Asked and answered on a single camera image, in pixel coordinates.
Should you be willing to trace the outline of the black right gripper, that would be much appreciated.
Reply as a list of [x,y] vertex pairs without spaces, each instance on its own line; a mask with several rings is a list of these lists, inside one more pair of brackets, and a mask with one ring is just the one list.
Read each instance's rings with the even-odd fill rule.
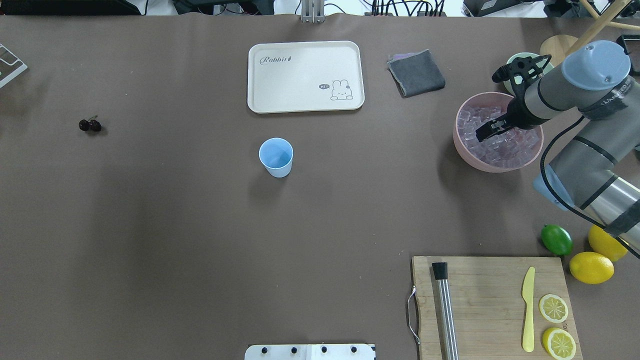
[[538,117],[526,105],[527,94],[530,95],[530,100],[538,101],[537,89],[532,91],[528,91],[528,89],[520,89],[519,91],[512,89],[510,92],[513,98],[507,106],[505,116],[491,119],[475,130],[475,136],[479,142],[484,142],[491,137],[501,135],[515,128],[532,130],[538,126]]

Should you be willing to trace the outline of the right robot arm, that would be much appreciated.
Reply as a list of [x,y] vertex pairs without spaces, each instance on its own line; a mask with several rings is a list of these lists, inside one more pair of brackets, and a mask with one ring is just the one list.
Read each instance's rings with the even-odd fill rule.
[[483,142],[515,128],[532,130],[577,109],[583,128],[549,163],[548,150],[542,152],[534,187],[638,256],[640,192],[613,171],[640,143],[640,90],[630,59],[617,43],[597,40],[544,73],[550,61],[551,55],[517,57],[495,71],[492,80],[509,81],[514,98],[476,137]]

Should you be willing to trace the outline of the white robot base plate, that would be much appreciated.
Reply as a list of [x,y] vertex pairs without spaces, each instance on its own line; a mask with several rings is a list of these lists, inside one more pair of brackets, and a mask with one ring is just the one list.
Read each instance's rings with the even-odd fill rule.
[[374,344],[254,344],[247,347],[245,360],[376,360]]

